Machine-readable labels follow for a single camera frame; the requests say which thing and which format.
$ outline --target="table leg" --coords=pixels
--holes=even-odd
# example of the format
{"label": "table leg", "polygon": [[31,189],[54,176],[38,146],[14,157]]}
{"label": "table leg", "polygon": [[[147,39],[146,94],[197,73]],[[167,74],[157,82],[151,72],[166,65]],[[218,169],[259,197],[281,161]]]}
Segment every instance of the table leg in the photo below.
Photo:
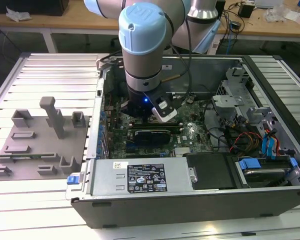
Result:
{"label": "table leg", "polygon": [[263,41],[261,46],[260,46],[260,50],[265,50],[267,45],[268,45],[269,41]]}
{"label": "table leg", "polygon": [[221,39],[223,38],[222,34],[216,34],[214,39],[207,51],[207,55],[216,55]]}
{"label": "table leg", "polygon": [[90,42],[90,35],[89,34],[85,34],[84,38],[85,38],[85,45],[90,45],[91,44],[91,42]]}
{"label": "table leg", "polygon": [[50,54],[56,54],[58,52],[58,48],[56,45],[55,40],[51,36],[50,32],[42,32],[46,47],[48,48],[48,51]]}

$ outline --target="white sticker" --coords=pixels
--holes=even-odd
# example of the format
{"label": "white sticker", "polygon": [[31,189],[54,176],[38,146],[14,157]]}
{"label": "white sticker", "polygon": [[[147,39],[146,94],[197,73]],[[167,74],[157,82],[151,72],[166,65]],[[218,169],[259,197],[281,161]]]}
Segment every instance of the white sticker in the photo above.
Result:
{"label": "white sticker", "polygon": [[114,161],[113,169],[126,169],[129,165],[128,161]]}
{"label": "white sticker", "polygon": [[162,70],[172,70],[172,65],[162,65]]}

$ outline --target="blue tab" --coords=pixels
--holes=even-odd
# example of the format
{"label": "blue tab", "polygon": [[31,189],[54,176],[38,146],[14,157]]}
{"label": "blue tab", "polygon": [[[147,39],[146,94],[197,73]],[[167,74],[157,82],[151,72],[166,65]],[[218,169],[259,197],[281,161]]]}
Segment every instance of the blue tab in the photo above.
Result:
{"label": "blue tab", "polygon": [[275,144],[275,140],[274,140],[273,138],[270,138],[270,140],[269,140],[269,145],[268,145],[268,149],[267,149],[267,151],[266,151],[266,155],[267,155],[268,157],[271,157],[271,159],[275,159],[275,158],[276,158],[276,157],[273,156],[273,154],[272,154],[272,148],[274,147],[274,144]]}
{"label": "blue tab", "polygon": [[247,165],[246,165],[246,163],[245,163],[243,160],[239,161],[239,165],[240,165],[240,168],[241,168],[242,170],[247,169]]}
{"label": "blue tab", "polygon": [[68,176],[66,178],[66,184],[68,184],[68,185],[79,184],[79,176]]}
{"label": "blue tab", "polygon": [[261,165],[257,158],[244,158],[239,161],[239,165],[242,170],[245,169],[260,169]]}
{"label": "blue tab", "polygon": [[268,134],[265,134],[263,136],[262,148],[261,148],[263,154],[266,154],[266,151],[267,151],[267,141],[268,141]]}
{"label": "blue tab", "polygon": [[297,160],[294,157],[290,158],[290,163],[294,168],[298,166]]}

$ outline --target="black plastic cover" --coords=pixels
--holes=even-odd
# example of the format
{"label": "black plastic cover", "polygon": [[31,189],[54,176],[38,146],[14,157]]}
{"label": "black plastic cover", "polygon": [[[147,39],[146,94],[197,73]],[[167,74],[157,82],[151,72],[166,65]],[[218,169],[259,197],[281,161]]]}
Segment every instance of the black plastic cover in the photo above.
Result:
{"label": "black plastic cover", "polygon": [[188,167],[196,172],[194,190],[242,188],[229,153],[189,153],[186,159]]}

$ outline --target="blue latch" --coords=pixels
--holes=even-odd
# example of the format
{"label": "blue latch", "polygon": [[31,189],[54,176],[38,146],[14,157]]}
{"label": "blue latch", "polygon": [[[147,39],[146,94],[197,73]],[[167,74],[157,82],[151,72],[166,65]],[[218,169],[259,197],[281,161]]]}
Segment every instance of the blue latch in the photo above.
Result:
{"label": "blue latch", "polygon": [[294,157],[290,158],[290,163],[292,164],[293,168],[298,166],[297,160]]}
{"label": "blue latch", "polygon": [[271,157],[272,160],[276,159],[276,157],[273,156],[272,154],[272,148],[274,147],[274,144],[275,144],[275,140],[273,138],[270,138],[268,149],[266,150],[266,155],[268,157]]}
{"label": "blue latch", "polygon": [[80,180],[79,176],[68,176],[66,178],[66,184],[68,184],[68,185],[79,184],[79,180]]}
{"label": "blue latch", "polygon": [[261,165],[257,158],[244,158],[239,161],[240,168],[245,169],[260,169]]}

